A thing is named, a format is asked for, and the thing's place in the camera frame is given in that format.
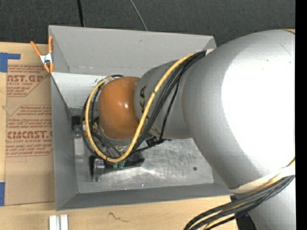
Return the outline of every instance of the dark carpet floor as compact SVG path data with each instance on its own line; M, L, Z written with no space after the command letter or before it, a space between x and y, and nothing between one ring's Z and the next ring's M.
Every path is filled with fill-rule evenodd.
M148 30L213 35L217 45L295 27L295 0L133 0ZM144 30L129 0L81 0L87 27ZM76 0L0 0L0 40L47 42L49 24L80 26Z

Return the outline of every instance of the wooden table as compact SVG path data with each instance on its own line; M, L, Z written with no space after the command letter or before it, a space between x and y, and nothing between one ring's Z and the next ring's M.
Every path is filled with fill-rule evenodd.
M30 44L0 43L0 52L20 53L21 48L24 54L22 60L33 64L39 61L38 58L27 57L27 52L33 50ZM41 45L40 49L45 53L47 46ZM5 181L6 76L6 73L0 72L0 182ZM55 202L4 206L0 207L0 230L47 230L48 217L60 214L69 215L70 230L180 230L201 212L229 201L229 196L220 196L60 212L55 211ZM238 228L233 220L216 229Z

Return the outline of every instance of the gray box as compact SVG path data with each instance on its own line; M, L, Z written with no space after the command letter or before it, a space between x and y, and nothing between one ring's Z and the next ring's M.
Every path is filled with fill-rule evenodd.
M192 139L166 141L143 152L140 167L90 176L85 149L74 157L71 117L79 115L103 77L141 77L188 53L216 48L205 35L50 26L55 71L51 73L56 209L138 204L229 192Z

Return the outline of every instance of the orange clip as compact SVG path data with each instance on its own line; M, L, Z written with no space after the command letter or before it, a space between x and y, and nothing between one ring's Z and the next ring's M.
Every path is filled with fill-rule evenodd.
M52 37L52 36L49 36L49 39L48 39L48 49L49 49L49 53L48 53L47 55L45 55L45 56L43 56L43 55L40 53L38 47L36 46L36 44L35 44L33 41L31 41L30 44L32 45L32 47L33 47L34 51L36 52L36 54L41 58L42 62L44 63L44 69L45 69L48 73L53 72L53 70L54 70L54 64L53 64L52 60L49 60L49 61L50 61L50 65L49 65L49 68L48 68L46 62L42 59L42 57L47 57L47 56L49 56L50 59L52 59L52 55L51 55L51 54L53 53L53 37Z

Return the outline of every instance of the cardboard sheet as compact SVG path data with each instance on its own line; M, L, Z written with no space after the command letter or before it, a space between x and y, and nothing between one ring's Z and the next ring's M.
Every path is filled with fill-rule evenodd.
M21 54L7 68L4 204L54 201L50 75L30 44L1 43L0 51Z

